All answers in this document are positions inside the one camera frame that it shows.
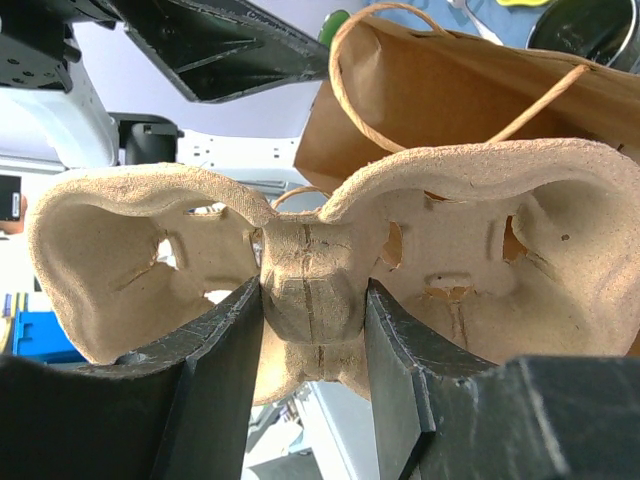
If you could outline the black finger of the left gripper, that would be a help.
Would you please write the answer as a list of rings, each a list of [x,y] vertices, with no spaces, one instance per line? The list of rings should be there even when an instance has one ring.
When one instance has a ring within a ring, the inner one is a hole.
[[[133,43],[192,102],[328,78],[328,47],[249,1],[109,5]]]

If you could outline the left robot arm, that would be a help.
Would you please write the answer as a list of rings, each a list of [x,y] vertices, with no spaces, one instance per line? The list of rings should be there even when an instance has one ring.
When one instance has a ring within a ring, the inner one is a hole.
[[[1,99],[36,120],[68,168],[172,162],[181,137],[163,117],[106,111],[74,36],[82,22],[122,23],[192,102],[328,76],[327,45],[248,1],[5,1]]]

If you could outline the single pulp cup carrier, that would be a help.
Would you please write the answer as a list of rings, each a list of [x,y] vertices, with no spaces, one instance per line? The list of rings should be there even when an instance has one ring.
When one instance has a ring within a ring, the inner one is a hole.
[[[494,363],[623,355],[639,332],[639,164],[581,139],[409,149],[300,214],[197,167],[69,171],[29,208],[27,234],[62,329],[96,364],[258,277],[258,404],[306,380],[369,395],[373,279]]]

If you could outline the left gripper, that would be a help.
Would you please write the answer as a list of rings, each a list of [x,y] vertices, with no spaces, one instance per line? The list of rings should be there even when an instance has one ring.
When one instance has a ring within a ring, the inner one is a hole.
[[[1,0],[1,85],[70,92],[82,57],[72,25],[112,29],[119,21],[107,1]]]

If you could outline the brown paper bag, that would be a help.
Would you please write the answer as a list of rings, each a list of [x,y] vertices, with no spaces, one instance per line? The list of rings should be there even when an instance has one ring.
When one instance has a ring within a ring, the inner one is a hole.
[[[639,156],[639,79],[575,55],[351,15],[330,44],[295,167],[331,191],[413,147],[585,138]]]

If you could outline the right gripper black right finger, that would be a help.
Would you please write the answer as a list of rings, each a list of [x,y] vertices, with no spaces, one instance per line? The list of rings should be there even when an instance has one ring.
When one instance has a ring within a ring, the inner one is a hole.
[[[384,479],[635,479],[639,362],[495,365],[410,315],[378,281],[364,339]]]

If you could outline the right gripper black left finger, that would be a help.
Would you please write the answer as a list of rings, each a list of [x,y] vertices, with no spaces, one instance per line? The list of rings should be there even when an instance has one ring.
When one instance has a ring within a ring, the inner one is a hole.
[[[237,479],[263,311],[257,279],[106,366],[1,359],[5,479]]]

